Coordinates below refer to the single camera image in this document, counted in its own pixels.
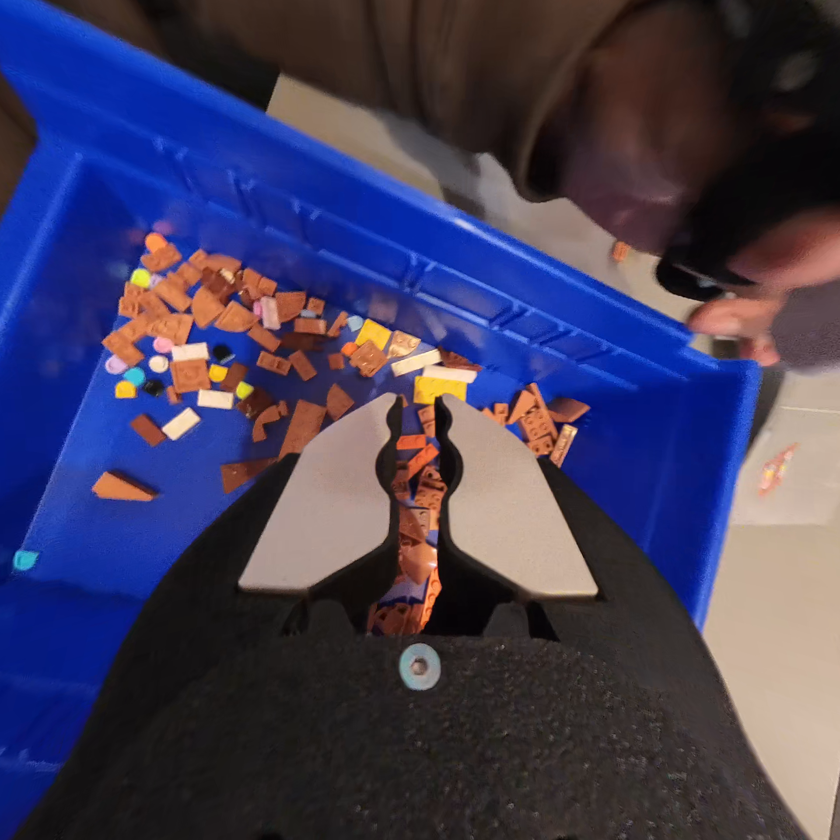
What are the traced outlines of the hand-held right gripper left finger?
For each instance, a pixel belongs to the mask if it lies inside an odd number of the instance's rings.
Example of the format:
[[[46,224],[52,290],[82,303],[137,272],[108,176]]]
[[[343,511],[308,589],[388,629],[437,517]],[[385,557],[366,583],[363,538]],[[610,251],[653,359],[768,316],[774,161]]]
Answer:
[[[238,579],[244,592],[304,594],[379,548],[392,499],[376,462],[392,439],[384,393],[344,415],[302,450]]]

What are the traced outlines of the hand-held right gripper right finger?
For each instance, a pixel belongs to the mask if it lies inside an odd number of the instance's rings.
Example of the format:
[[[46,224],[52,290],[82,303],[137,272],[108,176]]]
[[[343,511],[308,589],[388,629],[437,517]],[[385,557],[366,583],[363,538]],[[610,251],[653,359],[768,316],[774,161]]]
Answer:
[[[448,421],[459,478],[449,479],[448,534],[482,571],[535,600],[583,600],[599,588],[526,445],[452,395],[438,403]]]

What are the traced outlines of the pile of brown lego pieces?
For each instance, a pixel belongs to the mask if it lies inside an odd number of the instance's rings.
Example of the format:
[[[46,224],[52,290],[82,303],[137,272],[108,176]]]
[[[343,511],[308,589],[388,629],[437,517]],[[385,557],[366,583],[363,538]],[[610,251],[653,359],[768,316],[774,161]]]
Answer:
[[[145,392],[179,405],[188,395],[198,408],[237,410],[254,444],[266,441],[270,427],[287,423],[280,454],[298,454],[327,421],[361,404],[341,384],[346,367],[372,380],[393,375],[393,362],[429,351],[399,329],[391,329],[384,352],[372,343],[358,348],[354,338],[367,318],[306,290],[282,290],[230,255],[197,249],[184,257],[156,230],[143,247],[118,302],[122,323],[102,341],[120,400]],[[435,349],[444,366],[482,370],[441,345]],[[412,381],[414,390],[422,371],[394,377]],[[424,630],[442,588],[432,537],[447,487],[438,468],[435,406],[414,404],[413,392],[400,399],[416,414],[409,430],[422,431],[402,434],[395,445],[400,572],[367,619],[367,631],[382,636]]]

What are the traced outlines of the blue plastic bin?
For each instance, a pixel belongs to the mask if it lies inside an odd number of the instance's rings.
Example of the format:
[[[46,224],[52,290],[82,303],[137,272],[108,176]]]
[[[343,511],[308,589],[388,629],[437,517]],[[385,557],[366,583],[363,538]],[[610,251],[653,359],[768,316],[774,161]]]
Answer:
[[[41,2],[2,2],[2,74],[38,124],[2,222],[2,838],[79,737],[142,603],[269,456],[236,410],[148,446],[104,339],[157,229],[282,290],[483,367],[472,406],[535,382],[589,403],[563,472],[701,629],[760,373],[679,323]],[[107,470],[159,492],[103,500]],[[39,554],[16,573],[18,550]]]

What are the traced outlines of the person's left forearm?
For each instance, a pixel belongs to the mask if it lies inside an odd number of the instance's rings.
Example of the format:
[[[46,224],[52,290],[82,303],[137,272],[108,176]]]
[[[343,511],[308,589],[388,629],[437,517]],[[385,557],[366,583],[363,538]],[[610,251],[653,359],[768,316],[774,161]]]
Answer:
[[[652,2],[589,52],[539,150],[562,153],[563,197],[608,234],[660,256],[739,133],[714,14],[699,2]]]

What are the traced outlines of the yellow large lego plate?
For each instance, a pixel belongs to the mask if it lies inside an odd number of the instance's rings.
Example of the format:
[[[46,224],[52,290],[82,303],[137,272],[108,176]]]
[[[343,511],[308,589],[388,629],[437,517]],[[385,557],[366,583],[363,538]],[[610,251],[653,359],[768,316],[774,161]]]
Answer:
[[[466,401],[468,383],[439,376],[420,375],[414,380],[413,403],[433,405],[442,396],[451,395]]]

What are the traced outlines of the brown lego slope brick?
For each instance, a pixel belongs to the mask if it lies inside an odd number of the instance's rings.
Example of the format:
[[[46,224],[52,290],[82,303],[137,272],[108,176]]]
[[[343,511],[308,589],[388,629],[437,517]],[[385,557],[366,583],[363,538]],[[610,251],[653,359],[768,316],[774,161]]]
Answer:
[[[104,471],[91,487],[91,492],[98,498],[111,501],[150,502],[159,496],[159,492],[136,479],[117,471]]]

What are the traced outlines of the person's left hand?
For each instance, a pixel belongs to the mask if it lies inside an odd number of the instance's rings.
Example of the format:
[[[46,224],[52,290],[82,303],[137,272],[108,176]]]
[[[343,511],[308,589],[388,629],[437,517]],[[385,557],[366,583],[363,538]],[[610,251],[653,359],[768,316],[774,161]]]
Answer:
[[[838,366],[838,206],[797,214],[729,262],[751,286],[700,305],[696,334],[735,339],[743,359],[792,371]]]

